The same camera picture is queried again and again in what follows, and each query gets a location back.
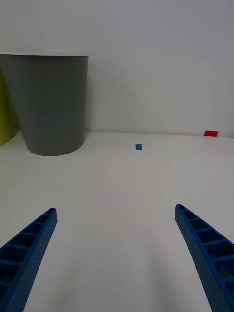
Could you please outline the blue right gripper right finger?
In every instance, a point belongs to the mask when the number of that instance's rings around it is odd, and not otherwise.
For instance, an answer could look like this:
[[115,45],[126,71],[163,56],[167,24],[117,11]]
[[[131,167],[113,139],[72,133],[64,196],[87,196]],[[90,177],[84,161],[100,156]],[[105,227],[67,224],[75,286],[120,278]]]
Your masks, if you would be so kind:
[[234,311],[234,245],[181,204],[175,221],[193,259],[213,312]]

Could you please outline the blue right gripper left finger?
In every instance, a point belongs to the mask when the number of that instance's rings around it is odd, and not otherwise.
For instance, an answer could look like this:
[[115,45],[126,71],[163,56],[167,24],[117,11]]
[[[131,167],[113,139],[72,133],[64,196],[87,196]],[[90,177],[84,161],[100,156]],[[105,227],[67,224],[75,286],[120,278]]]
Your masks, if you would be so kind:
[[57,221],[50,208],[1,247],[0,311],[24,311]]

